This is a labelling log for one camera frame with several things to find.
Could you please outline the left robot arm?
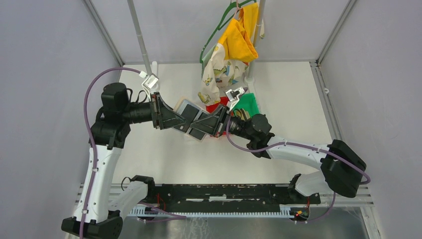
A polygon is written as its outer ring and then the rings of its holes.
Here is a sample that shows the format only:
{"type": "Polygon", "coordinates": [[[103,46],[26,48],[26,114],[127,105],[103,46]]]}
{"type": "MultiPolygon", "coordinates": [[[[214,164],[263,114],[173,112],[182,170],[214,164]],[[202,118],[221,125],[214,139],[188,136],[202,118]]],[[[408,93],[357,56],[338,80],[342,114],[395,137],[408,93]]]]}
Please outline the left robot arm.
{"type": "Polygon", "coordinates": [[[96,121],[88,127],[90,157],[81,198],[74,214],[61,224],[62,231],[82,239],[118,238],[124,219],[138,202],[150,203],[156,198],[154,179],[136,175],[127,189],[109,200],[130,125],[150,121],[155,128],[168,129],[187,121],[166,105],[158,92],[152,94],[150,102],[131,102],[123,83],[106,85],[101,100],[96,121]]]}

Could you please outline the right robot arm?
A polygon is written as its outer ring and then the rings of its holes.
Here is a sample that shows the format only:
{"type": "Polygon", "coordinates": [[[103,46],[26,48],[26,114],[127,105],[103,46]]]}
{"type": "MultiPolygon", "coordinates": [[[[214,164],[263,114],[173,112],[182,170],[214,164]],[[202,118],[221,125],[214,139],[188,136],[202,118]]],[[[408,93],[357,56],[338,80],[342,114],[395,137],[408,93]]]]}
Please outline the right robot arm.
{"type": "Polygon", "coordinates": [[[287,190],[293,203],[302,202],[314,193],[334,192],[354,198],[361,185],[369,184],[366,163],[342,140],[329,144],[311,144],[287,140],[271,132],[263,114],[248,119],[232,115],[227,107],[219,106],[211,114],[191,122],[192,129],[214,137],[226,133],[236,148],[256,157],[285,159],[316,169],[310,174],[297,174],[287,190]]]}

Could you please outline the beige card holder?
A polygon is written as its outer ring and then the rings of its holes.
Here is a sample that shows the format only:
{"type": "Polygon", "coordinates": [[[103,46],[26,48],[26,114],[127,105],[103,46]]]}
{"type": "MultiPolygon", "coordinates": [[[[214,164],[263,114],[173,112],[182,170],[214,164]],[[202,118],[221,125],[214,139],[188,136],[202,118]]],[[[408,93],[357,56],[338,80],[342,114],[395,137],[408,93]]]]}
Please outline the beige card holder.
{"type": "Polygon", "coordinates": [[[191,128],[191,123],[208,116],[209,112],[186,97],[180,98],[173,110],[186,119],[184,124],[175,126],[173,129],[183,133],[185,136],[190,136],[197,141],[203,141],[207,134],[191,128]]]}

